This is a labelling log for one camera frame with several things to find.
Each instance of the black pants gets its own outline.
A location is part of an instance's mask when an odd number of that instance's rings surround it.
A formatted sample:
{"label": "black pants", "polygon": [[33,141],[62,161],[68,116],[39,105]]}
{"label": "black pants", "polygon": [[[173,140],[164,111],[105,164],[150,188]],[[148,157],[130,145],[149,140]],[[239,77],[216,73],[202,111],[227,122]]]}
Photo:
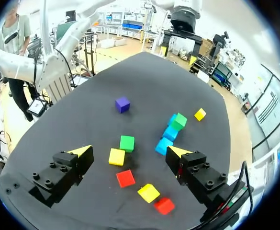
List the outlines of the black pants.
{"label": "black pants", "polygon": [[[29,104],[27,102],[27,99],[26,99],[25,93],[24,93],[24,87],[23,87],[24,81],[8,78],[8,82],[9,82],[11,94],[12,94],[12,97],[13,97],[15,103],[25,114],[27,120],[32,121],[34,119],[33,116],[27,112],[27,109],[29,108]],[[29,83],[27,83],[27,85],[28,85],[28,89],[29,89],[31,98],[33,100],[35,98],[38,98],[39,95],[37,94],[35,88],[33,86],[31,86]]]}

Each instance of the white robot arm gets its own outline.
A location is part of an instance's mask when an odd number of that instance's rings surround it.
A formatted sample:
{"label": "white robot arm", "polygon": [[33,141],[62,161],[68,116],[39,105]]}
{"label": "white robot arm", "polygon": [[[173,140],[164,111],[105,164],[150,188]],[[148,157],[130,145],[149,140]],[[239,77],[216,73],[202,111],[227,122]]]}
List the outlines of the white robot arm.
{"label": "white robot arm", "polygon": [[[41,7],[43,11],[41,30],[44,56],[42,64],[37,64],[36,66],[35,82],[34,60],[28,57],[22,57],[0,50],[0,72],[7,78],[20,79],[31,84],[35,83],[38,91],[46,89],[53,102],[57,102],[71,91],[66,73],[69,72],[67,63],[70,63],[75,47],[86,30],[90,28],[90,25],[98,19],[96,10],[114,1],[95,0],[82,4],[77,11],[81,19],[68,29],[54,50],[50,45],[49,31],[47,25],[45,25],[47,22],[47,5],[46,0],[44,0]],[[184,23],[189,23],[189,20],[191,20],[191,25],[195,26],[195,20],[200,17],[201,0],[151,0],[151,2],[164,10],[170,10],[172,17],[175,15],[178,21],[180,19],[182,21],[186,20],[187,22]],[[185,14],[191,15],[191,18],[183,17]]]}

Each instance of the gray t-shirt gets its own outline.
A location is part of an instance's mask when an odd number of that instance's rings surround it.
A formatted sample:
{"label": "gray t-shirt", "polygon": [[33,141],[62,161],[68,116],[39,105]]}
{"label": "gray t-shirt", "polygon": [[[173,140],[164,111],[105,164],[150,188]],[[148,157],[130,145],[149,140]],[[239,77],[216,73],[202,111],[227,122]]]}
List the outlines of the gray t-shirt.
{"label": "gray t-shirt", "polygon": [[[18,26],[18,36],[12,39],[8,44],[4,44],[3,40],[5,40],[7,36],[10,36],[15,31],[17,31]],[[30,36],[30,34],[31,30],[29,17],[26,15],[20,15],[12,26],[8,28],[5,26],[2,27],[2,31],[0,33],[0,49],[8,53],[19,54],[21,48],[23,47],[25,37]]]}

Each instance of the green cube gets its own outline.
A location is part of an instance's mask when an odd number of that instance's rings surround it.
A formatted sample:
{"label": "green cube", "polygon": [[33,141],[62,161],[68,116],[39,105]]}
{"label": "green cube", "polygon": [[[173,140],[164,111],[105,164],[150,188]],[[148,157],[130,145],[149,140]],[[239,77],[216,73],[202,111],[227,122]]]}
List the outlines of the green cube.
{"label": "green cube", "polygon": [[134,150],[134,137],[121,136],[120,149],[132,152]]}
{"label": "green cube", "polygon": [[187,118],[185,116],[181,115],[180,113],[178,113],[176,118],[170,124],[170,126],[173,129],[180,131],[186,126],[186,123],[187,123]]}

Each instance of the yellow cube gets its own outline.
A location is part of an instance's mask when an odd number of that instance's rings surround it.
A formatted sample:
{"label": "yellow cube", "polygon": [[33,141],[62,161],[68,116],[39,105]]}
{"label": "yellow cube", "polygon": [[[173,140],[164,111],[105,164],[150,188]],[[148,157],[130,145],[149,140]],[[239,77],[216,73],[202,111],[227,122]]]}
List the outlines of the yellow cube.
{"label": "yellow cube", "polygon": [[120,149],[111,149],[109,164],[114,164],[118,166],[124,165],[125,151]]}
{"label": "yellow cube", "polygon": [[138,191],[138,194],[147,202],[151,203],[160,193],[152,184],[147,184]]}
{"label": "yellow cube", "polygon": [[201,121],[206,116],[206,112],[203,109],[200,109],[196,114],[195,117],[198,121]]}

